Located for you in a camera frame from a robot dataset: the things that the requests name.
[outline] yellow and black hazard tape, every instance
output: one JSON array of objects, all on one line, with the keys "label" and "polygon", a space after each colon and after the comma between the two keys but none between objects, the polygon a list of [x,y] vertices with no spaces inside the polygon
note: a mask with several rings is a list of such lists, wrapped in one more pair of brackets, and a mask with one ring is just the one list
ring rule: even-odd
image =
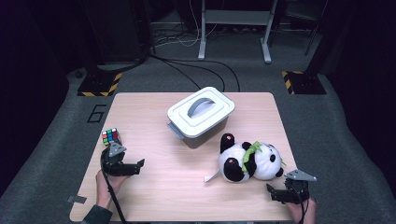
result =
[{"label": "yellow and black hazard tape", "polygon": [[111,96],[119,85],[121,76],[122,73],[119,73],[114,77],[114,81],[108,91],[79,91],[78,96]]},{"label": "yellow and black hazard tape", "polygon": [[294,92],[294,89],[293,89],[293,87],[291,85],[291,81],[290,81],[290,78],[289,78],[289,74],[290,73],[303,74],[304,72],[282,71],[282,77],[283,77],[283,80],[285,81],[286,89],[288,89],[289,94],[294,94],[295,92]]}]

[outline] white desk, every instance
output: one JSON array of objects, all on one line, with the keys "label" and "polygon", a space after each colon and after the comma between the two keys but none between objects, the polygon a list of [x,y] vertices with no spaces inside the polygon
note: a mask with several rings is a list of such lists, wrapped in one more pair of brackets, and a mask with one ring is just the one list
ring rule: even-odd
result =
[{"label": "white desk", "polygon": [[[119,93],[108,112],[103,130],[117,128],[127,147],[124,163],[145,159],[140,175],[123,185],[117,198],[127,221],[275,221],[291,220],[286,205],[271,200],[266,183],[285,189],[285,177],[260,181],[252,177],[244,183],[230,183],[219,176],[204,182],[218,170],[219,142],[224,133],[233,133],[237,142],[263,141],[275,146],[287,166],[295,170],[274,96],[267,92],[226,92],[235,102],[224,130],[196,149],[169,130],[167,110],[192,92]],[[87,172],[78,195],[87,198],[75,203],[70,213],[81,221],[95,204],[95,175],[105,146],[98,134]],[[112,220],[120,220],[115,206]]]},{"label": "white desk", "polygon": [[266,25],[265,35],[261,38],[262,55],[264,56],[265,63],[271,63],[267,42],[275,15],[276,3],[277,0],[273,0],[271,11],[206,10],[205,0],[202,0],[202,33],[198,59],[205,59],[207,23]]}]

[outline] storage box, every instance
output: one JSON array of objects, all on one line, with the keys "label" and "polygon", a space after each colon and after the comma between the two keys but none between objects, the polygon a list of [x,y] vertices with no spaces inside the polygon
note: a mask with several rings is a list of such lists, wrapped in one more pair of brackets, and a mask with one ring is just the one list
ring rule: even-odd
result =
[{"label": "storage box", "polygon": [[168,109],[168,127],[190,148],[197,148],[221,131],[235,109],[232,100],[206,87]]}]

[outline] colorful puzzle cube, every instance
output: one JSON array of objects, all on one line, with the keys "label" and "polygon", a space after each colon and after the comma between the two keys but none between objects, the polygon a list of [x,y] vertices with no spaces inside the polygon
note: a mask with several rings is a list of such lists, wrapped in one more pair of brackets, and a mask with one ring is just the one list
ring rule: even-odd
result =
[{"label": "colorful puzzle cube", "polygon": [[102,138],[106,147],[109,147],[113,142],[122,145],[119,131],[116,128],[103,131]]}]

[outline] stuffed animal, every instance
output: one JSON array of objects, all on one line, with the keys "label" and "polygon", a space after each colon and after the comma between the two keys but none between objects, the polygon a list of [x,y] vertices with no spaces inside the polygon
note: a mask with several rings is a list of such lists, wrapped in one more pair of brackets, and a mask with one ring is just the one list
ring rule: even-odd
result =
[{"label": "stuffed animal", "polygon": [[220,141],[219,172],[230,182],[244,182],[252,176],[269,180],[283,175],[282,160],[275,147],[263,142],[235,143],[231,133]]}]

